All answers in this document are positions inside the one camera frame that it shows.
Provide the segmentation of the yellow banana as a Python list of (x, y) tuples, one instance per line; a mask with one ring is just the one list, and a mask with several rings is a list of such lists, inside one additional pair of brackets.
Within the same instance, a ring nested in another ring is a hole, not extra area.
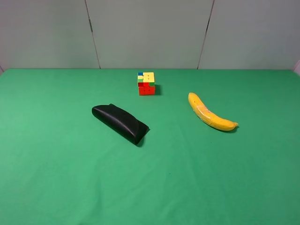
[(223, 119), (211, 112), (201, 99), (192, 92), (188, 94), (188, 101), (194, 113), (205, 124), (221, 131), (232, 131), (238, 126), (238, 123)]

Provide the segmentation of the black glasses case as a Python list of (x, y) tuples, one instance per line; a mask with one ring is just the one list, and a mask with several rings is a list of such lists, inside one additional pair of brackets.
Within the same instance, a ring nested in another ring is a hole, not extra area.
[(94, 117), (134, 145), (138, 145), (150, 130), (146, 124), (114, 104), (94, 106), (91, 112)]

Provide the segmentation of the multicoloured puzzle cube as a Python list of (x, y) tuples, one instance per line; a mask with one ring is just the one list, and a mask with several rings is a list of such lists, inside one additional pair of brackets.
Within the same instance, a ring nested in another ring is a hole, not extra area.
[(155, 76), (154, 72), (137, 73), (138, 93), (143, 95), (155, 95)]

